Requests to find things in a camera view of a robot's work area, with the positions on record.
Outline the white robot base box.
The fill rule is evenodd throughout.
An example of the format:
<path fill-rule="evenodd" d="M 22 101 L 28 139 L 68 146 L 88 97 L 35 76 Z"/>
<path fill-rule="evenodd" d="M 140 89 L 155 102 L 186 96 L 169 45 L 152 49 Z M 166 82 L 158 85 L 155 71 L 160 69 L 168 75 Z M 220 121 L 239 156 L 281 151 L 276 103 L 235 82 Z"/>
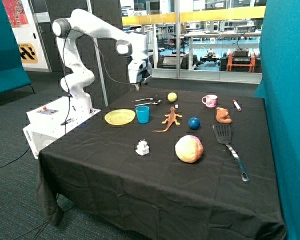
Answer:
<path fill-rule="evenodd" d="M 35 159 L 39 152 L 101 110 L 80 108 L 74 98 L 62 96 L 26 113 L 30 124 L 23 133 Z"/>

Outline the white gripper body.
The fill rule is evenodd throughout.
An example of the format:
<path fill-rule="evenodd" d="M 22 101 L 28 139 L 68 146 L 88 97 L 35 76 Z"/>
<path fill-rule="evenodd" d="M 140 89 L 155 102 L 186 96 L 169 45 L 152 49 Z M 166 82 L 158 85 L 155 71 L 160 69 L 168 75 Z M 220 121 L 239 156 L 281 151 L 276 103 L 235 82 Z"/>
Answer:
<path fill-rule="evenodd" d="M 152 65 L 149 57 L 134 59 L 128 64 L 128 79 L 130 84 L 141 85 L 147 84 L 152 78 Z"/>

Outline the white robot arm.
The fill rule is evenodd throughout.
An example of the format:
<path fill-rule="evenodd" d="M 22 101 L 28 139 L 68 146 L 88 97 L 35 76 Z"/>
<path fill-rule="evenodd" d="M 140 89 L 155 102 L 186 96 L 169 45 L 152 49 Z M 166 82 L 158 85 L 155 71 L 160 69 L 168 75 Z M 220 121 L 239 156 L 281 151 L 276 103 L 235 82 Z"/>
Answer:
<path fill-rule="evenodd" d="M 147 36 L 143 32 L 126 33 L 82 9 L 73 10 L 69 18 L 56 19 L 52 30 L 60 57 L 64 65 L 72 70 L 71 74 L 61 79 L 61 86 L 73 97 L 74 108 L 81 115 L 93 112 L 91 97 L 84 91 L 84 87 L 95 80 L 95 75 L 82 63 L 76 46 L 77 38 L 86 35 L 97 39 L 116 40 L 117 53 L 132 58 L 127 67 L 128 77 L 129 82 L 136 87 L 152 77 Z"/>

